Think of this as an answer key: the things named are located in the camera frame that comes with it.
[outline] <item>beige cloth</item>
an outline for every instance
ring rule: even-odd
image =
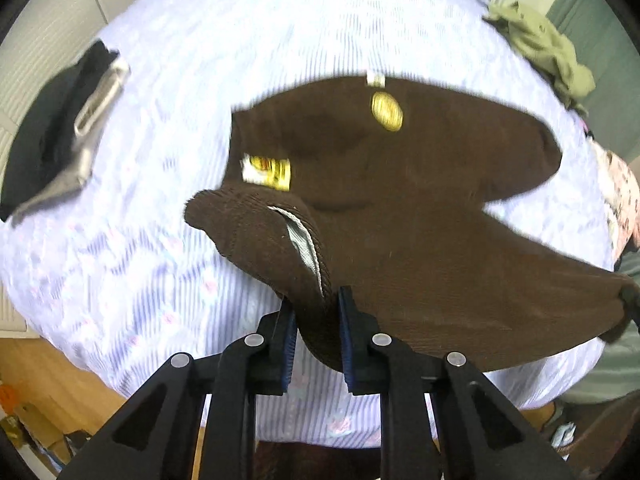
[[[593,74],[578,63],[574,44],[553,23],[519,2],[508,6],[489,4],[489,14],[484,19],[549,80],[566,108],[586,113],[578,102],[596,88]]]

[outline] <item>teal fabric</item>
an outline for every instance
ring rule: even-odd
[[[620,272],[640,285],[640,252],[622,257]],[[631,323],[613,345],[607,345],[595,368],[562,396],[568,402],[593,404],[640,390],[640,335]]]
[[[555,0],[546,16],[593,72],[596,88],[581,102],[596,140],[632,161],[640,155],[640,54],[604,0]]]

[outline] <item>mattress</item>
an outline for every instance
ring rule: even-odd
[[[539,188],[486,206],[521,234],[612,268],[596,162],[578,117],[481,16],[485,0],[138,0],[99,37],[131,66],[86,189],[0,228],[0,278],[28,323],[129,396],[174,352],[251,333],[279,300],[188,227],[184,203],[225,171],[230,115],[304,82],[374,71],[478,94],[548,124],[563,152]],[[603,343],[488,375],[521,408],[578,381]],[[380,444],[377,396],[353,397],[298,338],[256,437]]]

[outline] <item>silver rivet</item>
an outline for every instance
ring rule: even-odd
[[[249,334],[244,338],[244,344],[247,346],[260,346],[264,343],[264,338],[260,334]]]
[[[189,356],[187,354],[176,354],[171,358],[171,366],[174,368],[183,368],[189,364]]]
[[[449,355],[447,355],[447,361],[449,361],[449,364],[451,365],[462,366],[464,363],[466,363],[466,357],[460,352],[451,352]]]
[[[377,346],[389,346],[391,344],[391,336],[387,334],[376,334],[371,338],[374,345]]]

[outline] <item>orange object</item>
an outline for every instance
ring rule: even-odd
[[[15,407],[20,403],[18,393],[7,384],[0,384],[0,406],[7,415],[13,415]]]

